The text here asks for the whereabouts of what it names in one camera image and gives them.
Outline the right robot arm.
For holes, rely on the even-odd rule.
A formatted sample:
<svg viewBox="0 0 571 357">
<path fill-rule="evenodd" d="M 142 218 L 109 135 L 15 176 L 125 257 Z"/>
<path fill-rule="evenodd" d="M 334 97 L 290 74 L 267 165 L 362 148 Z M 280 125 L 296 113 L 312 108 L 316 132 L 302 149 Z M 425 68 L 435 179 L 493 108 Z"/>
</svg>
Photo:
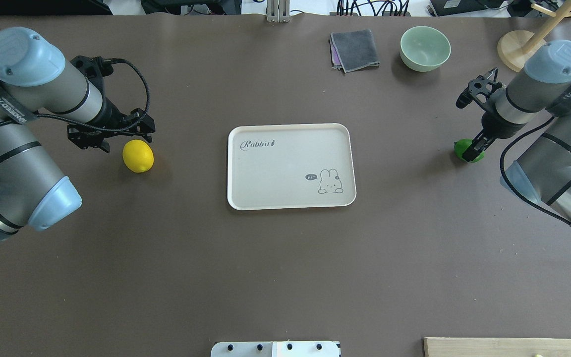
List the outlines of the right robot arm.
<svg viewBox="0 0 571 357">
<path fill-rule="evenodd" d="M 456 106 L 471 102 L 483 110 L 482 130 L 460 140 L 460 160 L 479 161 L 498 139 L 525 137 L 519 131 L 541 111 L 550 119 L 536 129 L 539 138 L 509 167 L 504 149 L 499 158 L 501 183 L 521 201 L 571 227 L 571 41 L 542 45 L 509 84 L 497 80 L 498 69 L 471 80 Z"/>
</svg>

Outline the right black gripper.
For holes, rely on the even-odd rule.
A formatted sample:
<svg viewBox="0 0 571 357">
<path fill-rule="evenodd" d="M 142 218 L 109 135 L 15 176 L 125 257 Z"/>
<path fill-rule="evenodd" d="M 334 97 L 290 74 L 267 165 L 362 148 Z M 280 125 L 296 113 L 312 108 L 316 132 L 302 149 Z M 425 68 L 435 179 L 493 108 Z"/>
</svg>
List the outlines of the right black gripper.
<svg viewBox="0 0 571 357">
<path fill-rule="evenodd" d="M 485 152 L 495 139 L 507 139 L 516 134 L 516 124 L 500 115 L 485 112 L 482 115 L 482 131 L 472 139 L 474 148 Z"/>
</svg>

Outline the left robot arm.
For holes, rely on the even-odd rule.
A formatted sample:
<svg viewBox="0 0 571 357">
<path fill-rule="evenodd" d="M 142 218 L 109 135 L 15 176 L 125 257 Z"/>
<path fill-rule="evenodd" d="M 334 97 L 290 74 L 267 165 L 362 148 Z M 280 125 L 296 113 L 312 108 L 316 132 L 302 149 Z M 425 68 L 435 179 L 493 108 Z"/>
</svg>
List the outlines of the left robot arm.
<svg viewBox="0 0 571 357">
<path fill-rule="evenodd" d="M 43 231 L 75 212 L 82 199 L 30 131 L 38 118 L 67 123 L 70 142 L 109 152 L 107 138 L 156 131 L 149 106 L 121 113 L 104 90 L 104 77 L 126 59 L 78 56 L 61 50 L 35 30 L 0 31 L 0 242 L 24 226 Z"/>
</svg>

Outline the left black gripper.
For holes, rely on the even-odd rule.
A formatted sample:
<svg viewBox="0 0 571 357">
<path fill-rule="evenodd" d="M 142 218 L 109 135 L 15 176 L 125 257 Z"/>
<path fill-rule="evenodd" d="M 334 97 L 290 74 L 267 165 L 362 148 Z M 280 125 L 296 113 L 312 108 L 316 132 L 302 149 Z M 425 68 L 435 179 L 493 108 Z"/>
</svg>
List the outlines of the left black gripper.
<svg viewBox="0 0 571 357">
<path fill-rule="evenodd" d="M 128 115 L 121 113 L 109 99 L 104 99 L 101 111 L 87 126 L 83 124 L 69 124 L 67 138 L 79 149 L 96 148 L 110 152 L 107 138 L 114 136 L 140 136 L 147 143 L 153 141 L 152 134 L 156 132 L 156 125 L 144 110 L 136 108 Z"/>
</svg>

